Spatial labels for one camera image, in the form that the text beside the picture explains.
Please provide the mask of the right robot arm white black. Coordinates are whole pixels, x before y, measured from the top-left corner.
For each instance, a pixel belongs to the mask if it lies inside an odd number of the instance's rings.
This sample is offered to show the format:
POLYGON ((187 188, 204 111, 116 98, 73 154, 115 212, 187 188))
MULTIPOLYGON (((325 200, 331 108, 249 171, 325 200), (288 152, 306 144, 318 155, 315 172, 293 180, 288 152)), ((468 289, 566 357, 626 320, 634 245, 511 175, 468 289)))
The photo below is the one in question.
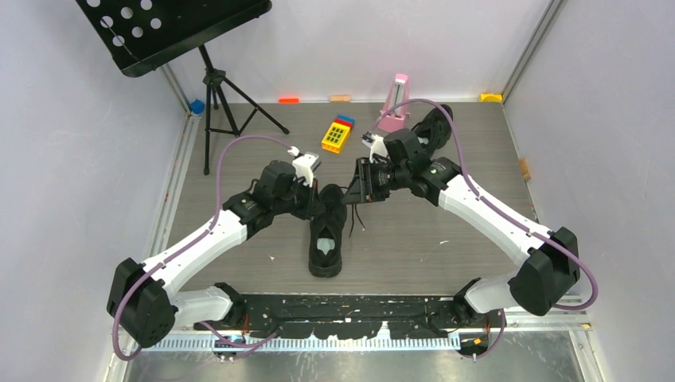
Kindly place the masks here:
POLYGON ((486 313, 515 306, 544 316, 579 280, 576 236, 568 229, 552 231, 515 212, 458 164, 431 158, 412 131, 366 133, 362 141, 370 153, 357 159, 344 204, 384 201, 394 190, 409 189, 476 228, 518 267, 499 278, 474 279, 453 297, 462 325, 475 326, 486 313))

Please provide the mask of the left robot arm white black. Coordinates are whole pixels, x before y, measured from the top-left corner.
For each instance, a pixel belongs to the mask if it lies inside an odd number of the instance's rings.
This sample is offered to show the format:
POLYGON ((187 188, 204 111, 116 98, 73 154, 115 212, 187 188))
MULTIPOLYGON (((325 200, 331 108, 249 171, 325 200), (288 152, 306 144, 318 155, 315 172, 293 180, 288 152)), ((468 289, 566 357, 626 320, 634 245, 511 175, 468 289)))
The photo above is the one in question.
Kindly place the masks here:
POLYGON ((278 215, 310 217, 320 161, 304 154, 292 162, 273 161, 252 189, 231 196, 214 216, 173 247, 138 263, 122 261, 113 275, 106 310, 114 329, 124 329, 141 349, 159 343, 173 328, 216 321, 237 328, 244 308, 217 286, 196 292, 182 287, 226 251, 269 227, 278 215))

